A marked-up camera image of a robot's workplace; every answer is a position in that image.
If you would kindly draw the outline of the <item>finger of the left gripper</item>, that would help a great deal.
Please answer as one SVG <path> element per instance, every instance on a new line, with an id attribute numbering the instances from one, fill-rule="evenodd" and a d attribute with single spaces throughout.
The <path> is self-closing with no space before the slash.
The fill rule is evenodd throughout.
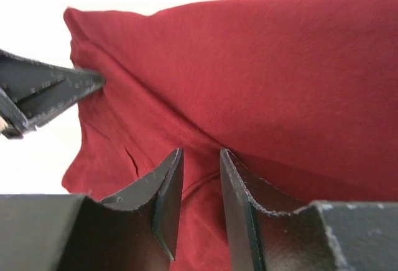
<path id="1" fill-rule="evenodd" d="M 17 107 L 31 127 L 42 127 L 104 84 L 100 75 L 63 75 L 56 83 L 22 98 Z"/>
<path id="2" fill-rule="evenodd" d="M 14 102 L 40 94 L 82 98 L 102 87 L 103 77 L 96 71 L 50 65 L 1 50 L 1 89 Z"/>

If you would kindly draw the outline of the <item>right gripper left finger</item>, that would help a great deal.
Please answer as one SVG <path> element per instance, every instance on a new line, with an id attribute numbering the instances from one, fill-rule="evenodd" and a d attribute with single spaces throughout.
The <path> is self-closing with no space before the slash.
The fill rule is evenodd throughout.
<path id="1" fill-rule="evenodd" d="M 1 196 L 1 270 L 168 270 L 175 260 L 183 150 L 95 201 Z"/>

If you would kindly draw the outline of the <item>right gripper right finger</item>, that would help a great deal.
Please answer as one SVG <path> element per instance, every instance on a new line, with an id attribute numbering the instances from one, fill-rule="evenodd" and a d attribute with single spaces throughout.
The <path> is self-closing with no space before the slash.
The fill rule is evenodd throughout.
<path id="1" fill-rule="evenodd" d="M 228 149 L 220 176 L 233 270 L 397 269 L 397 203 L 303 203 Z"/>

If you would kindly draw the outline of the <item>dark red t-shirt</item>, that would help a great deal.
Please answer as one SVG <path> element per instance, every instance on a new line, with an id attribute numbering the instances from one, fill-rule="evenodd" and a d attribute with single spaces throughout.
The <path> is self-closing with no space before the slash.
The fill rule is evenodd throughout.
<path id="1" fill-rule="evenodd" d="M 397 0 L 219 0 L 64 21 L 102 91 L 78 105 L 70 193 L 184 151 L 173 270 L 229 270 L 220 150 L 302 200 L 397 199 Z"/>

